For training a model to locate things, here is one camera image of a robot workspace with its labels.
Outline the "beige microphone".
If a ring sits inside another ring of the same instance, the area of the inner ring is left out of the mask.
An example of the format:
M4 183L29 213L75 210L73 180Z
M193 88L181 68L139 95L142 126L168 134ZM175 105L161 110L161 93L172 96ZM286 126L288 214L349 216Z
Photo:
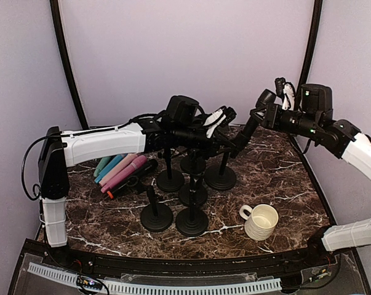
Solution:
M138 157L138 154L127 154L116 166L114 166L100 181L99 185L104 186L111 178L117 175L120 171L125 169L134 159Z

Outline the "black stand of beige microphone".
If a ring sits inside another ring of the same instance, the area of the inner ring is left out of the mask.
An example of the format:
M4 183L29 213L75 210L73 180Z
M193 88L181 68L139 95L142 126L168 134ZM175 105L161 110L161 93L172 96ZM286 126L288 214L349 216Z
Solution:
M203 185L204 172L198 175L189 174L189 183L186 183L178 192L179 201L189 206L189 198L194 197L198 207L207 201L207 189Z

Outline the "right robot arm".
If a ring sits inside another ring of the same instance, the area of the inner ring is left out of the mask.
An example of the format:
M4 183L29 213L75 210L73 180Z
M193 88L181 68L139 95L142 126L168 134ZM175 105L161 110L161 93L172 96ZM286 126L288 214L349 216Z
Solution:
M250 111L261 127L303 136L325 147L336 158L352 165L371 180L371 137L345 119L334 120L332 89L321 84L303 84L301 108L290 110L276 104L276 95L265 90L257 106ZM321 243L305 249L302 261L309 267L318 265L326 251L371 245L371 218L326 229Z

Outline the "tall black microphone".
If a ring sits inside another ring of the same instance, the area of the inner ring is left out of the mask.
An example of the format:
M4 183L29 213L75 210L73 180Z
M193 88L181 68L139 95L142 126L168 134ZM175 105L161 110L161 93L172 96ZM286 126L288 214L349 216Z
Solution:
M119 195L119 192L125 187L135 187L137 183L146 175L155 171L158 167L158 162L155 159L147 160L140 168L137 168L129 176L124 178L120 183L115 185L112 189L107 190L107 195L110 199L114 199Z

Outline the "black stand of green microphone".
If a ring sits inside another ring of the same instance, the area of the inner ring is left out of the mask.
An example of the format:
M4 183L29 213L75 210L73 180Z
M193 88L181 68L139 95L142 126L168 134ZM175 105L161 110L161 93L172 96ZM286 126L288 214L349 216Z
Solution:
M182 235L186 237L197 237L207 230L209 219L197 206L194 197L190 197L189 207L177 214L175 225Z

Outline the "black stand of tall microphone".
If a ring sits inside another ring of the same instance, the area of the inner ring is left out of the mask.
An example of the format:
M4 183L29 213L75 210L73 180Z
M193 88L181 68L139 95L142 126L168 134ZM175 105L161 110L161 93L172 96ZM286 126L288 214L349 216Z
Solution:
M206 169L206 160L200 150L193 149L180 161L180 168L185 173L198 175Z

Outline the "mint green microphone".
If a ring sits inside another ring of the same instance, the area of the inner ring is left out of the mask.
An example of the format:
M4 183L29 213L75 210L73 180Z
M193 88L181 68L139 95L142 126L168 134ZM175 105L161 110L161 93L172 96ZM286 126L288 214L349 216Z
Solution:
M111 161L111 156L108 156L108 157L102 157L98 163L98 165L96 166L95 168L95 171L94 171L94 177L96 178L100 173L101 171L107 166L107 164Z

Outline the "pink microphone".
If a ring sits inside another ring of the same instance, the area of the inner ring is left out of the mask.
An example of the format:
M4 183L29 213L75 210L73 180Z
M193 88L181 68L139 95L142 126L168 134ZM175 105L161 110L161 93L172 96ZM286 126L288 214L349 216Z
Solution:
M102 186L102 193L105 193L108 190L114 188L117 184L119 184L122 180L125 180L136 169L140 168L147 161L145 155L129 154L126 157L130 157L129 160L124 159L120 162L120 164L122 165L122 169Z

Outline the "black stand of pink microphone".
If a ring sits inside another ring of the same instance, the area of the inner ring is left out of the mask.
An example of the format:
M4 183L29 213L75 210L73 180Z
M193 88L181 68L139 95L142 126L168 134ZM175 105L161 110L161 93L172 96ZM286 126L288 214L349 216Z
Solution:
M157 187L164 192L177 192L185 183L183 174L172 168L172 154L170 148L165 148L163 159L166 163L166 169L156 178Z

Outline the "black stand of blue microphone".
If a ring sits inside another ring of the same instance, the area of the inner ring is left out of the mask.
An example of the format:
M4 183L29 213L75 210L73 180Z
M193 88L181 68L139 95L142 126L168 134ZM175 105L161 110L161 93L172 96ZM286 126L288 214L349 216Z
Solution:
M144 185L141 181L137 186L131 187L135 192L146 192L149 205L142 209L140 221L142 226L150 232L163 232L173 222L172 210L164 203L158 203L157 194L152 185Z

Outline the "black stand of small microphone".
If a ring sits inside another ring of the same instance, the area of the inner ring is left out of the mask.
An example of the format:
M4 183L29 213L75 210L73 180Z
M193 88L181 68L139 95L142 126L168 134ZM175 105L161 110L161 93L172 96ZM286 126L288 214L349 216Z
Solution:
M204 173L204 181L206 185L216 191L228 191L232 189L237 181L234 170L227 167L229 154L232 148L224 148L222 150L222 160L218 165L209 166Z

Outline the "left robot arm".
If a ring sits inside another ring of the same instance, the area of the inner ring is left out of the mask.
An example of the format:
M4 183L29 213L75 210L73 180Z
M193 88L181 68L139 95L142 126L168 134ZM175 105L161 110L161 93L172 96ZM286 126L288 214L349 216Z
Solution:
M142 114L123 125L81 131L48 129L35 140L42 143L38 158L39 182L30 200L42 201L43 223L51 258L62 268L75 263L66 233L65 202L70 189L67 169L89 160L118 154L157 152L184 147L200 149L213 157L221 147L232 147L228 140L215 136L217 127L236 117L231 107L222 106L206 114L193 98L176 95L157 114Z

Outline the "blue microphone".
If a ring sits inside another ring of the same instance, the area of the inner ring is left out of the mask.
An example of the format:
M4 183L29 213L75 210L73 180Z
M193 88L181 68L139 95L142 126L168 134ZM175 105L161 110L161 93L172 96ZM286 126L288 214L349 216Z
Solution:
M127 154L119 154L111 158L111 161L107 166L101 171L101 173L94 179L95 183L99 181L114 167L116 166Z

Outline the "small black microphone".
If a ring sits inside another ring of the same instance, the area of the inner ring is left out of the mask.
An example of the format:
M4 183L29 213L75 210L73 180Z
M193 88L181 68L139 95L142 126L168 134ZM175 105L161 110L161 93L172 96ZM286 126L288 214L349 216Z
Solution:
M276 95L272 91L264 89L264 91L258 97L255 107L259 108L268 103L273 103L275 102L275 99ZM230 157L232 159L235 159L237 155L247 146L258 125L258 121L250 116L244 128L240 130L236 137L231 141L235 145L230 153Z

